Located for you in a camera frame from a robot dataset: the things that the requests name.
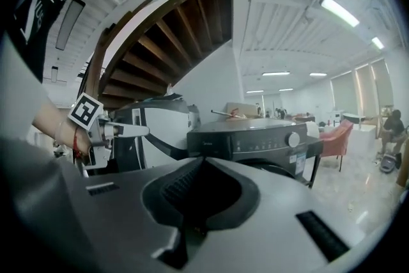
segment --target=gray sleeve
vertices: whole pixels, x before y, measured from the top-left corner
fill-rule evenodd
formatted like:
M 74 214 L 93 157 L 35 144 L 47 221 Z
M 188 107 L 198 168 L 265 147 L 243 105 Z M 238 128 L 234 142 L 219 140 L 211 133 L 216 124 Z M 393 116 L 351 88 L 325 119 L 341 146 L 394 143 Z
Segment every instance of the gray sleeve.
M 25 139 L 47 92 L 6 33 L 0 47 L 0 137 Z

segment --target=dark hair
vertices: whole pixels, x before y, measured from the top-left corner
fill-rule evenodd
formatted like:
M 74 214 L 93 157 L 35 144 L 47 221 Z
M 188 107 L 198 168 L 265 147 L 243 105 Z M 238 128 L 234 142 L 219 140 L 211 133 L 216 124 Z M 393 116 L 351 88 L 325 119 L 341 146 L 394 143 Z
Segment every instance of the dark hair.
M 399 109 L 395 109 L 395 110 L 392 112 L 392 117 L 393 117 L 395 120 L 400 120 L 400 119 L 401 119 L 401 111 L 400 111 Z

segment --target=air vent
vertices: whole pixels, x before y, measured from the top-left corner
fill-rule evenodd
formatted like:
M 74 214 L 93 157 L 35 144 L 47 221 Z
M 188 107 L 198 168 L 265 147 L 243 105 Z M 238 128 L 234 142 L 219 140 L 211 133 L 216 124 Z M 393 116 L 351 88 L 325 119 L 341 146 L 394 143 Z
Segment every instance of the air vent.
M 91 185 L 89 187 L 86 187 L 86 189 L 91 196 L 96 196 L 97 194 L 104 194 L 106 192 L 119 189 L 119 187 L 114 182 L 109 182 L 104 184 Z
M 296 217 L 328 261 L 333 261 L 350 250 L 313 212 L 301 213 Z

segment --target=white ceiling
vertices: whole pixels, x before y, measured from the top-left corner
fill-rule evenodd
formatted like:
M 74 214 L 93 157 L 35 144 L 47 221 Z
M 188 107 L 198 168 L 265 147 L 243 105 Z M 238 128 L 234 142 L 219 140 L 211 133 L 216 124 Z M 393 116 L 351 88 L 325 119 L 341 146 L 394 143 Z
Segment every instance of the white ceiling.
M 142 2 L 83 1 L 86 6 L 64 51 L 57 50 L 55 43 L 69 2 L 50 31 L 44 68 L 46 78 L 50 77 L 51 67 L 58 66 L 58 79 L 68 84 L 74 82 L 92 54 L 93 42 L 100 32 L 121 18 L 125 13 L 121 14 L 121 8 L 134 9 Z M 359 19 L 356 28 L 321 8 L 319 1 L 249 0 L 247 23 L 238 22 L 234 17 L 233 30 L 245 31 L 240 55 L 244 91 L 262 89 L 266 93 L 277 93 L 281 88 L 299 88 L 312 81 L 311 72 L 335 74 L 377 57 L 380 54 L 371 45 L 374 36 L 379 37 L 385 48 L 401 43 L 396 20 L 386 0 L 335 0 Z M 291 74 L 261 76 L 263 72 L 281 70 Z

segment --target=black shoe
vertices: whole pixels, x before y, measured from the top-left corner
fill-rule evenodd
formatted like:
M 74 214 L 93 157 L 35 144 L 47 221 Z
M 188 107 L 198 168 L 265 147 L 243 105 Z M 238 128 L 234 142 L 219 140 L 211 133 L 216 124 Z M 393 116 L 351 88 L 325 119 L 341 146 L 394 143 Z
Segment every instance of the black shoe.
M 396 161 L 395 161 L 395 167 L 397 169 L 401 168 L 401 164 L 402 164 L 402 153 L 397 153 L 395 155 Z

